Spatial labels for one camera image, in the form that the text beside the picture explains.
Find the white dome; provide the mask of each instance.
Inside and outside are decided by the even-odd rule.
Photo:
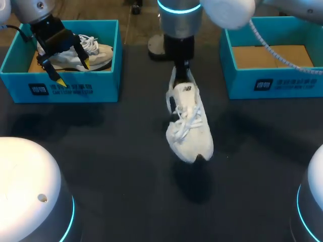
[[[225,29],[239,29],[254,15],[254,0],[201,0],[206,14],[216,25]]]
[[[40,145],[0,138],[0,238],[22,240],[53,209],[61,187],[55,159]]]
[[[307,176],[313,197],[323,210],[323,145],[313,155]]]

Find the logo on box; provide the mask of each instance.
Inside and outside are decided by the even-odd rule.
[[[46,85],[43,83],[28,84],[32,95],[46,96],[49,95]]]
[[[254,86],[255,91],[268,91],[272,87],[273,79],[259,79]]]

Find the cardboard bottom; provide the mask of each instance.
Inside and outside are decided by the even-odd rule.
[[[271,48],[299,67],[314,67],[304,45],[277,45]],[[233,53],[239,69],[288,67],[274,58],[263,46],[233,47]]]
[[[28,72],[29,73],[43,73],[43,72],[46,72],[37,62],[37,55],[38,55],[38,52],[35,52],[34,54],[34,57],[31,61],[31,64],[30,64],[30,67],[29,67],[29,70]],[[105,69],[103,71],[111,71],[111,68],[108,68],[108,69]],[[73,72],[73,71],[65,71],[65,70],[59,70],[57,72]]]

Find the cardboard box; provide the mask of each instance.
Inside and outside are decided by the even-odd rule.
[[[278,54],[301,67],[323,71],[321,26],[294,17],[254,17],[252,21]],[[260,46],[249,25],[223,30],[220,58],[230,99],[323,97],[322,75],[289,68]]]
[[[314,67],[304,45],[275,45],[271,48],[282,58],[299,67]],[[277,67],[287,68],[288,65],[275,58]]]
[[[275,45],[271,48],[281,57],[299,67],[314,67],[304,45]],[[287,68],[263,46],[233,47],[238,69]]]
[[[36,40],[25,43],[16,34],[0,76],[15,103],[117,102],[122,71],[122,41],[117,20],[63,21],[75,34],[95,36],[114,48],[110,71],[60,72],[67,88],[52,81],[46,72],[28,72],[36,51]],[[30,27],[20,28],[31,35]]]
[[[276,68],[275,58],[262,46],[233,47],[239,69]]]

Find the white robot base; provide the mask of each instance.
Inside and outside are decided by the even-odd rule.
[[[295,242],[323,241],[323,146],[311,159],[290,219]]]
[[[0,138],[2,242],[80,242],[79,213],[55,159],[40,145]]]

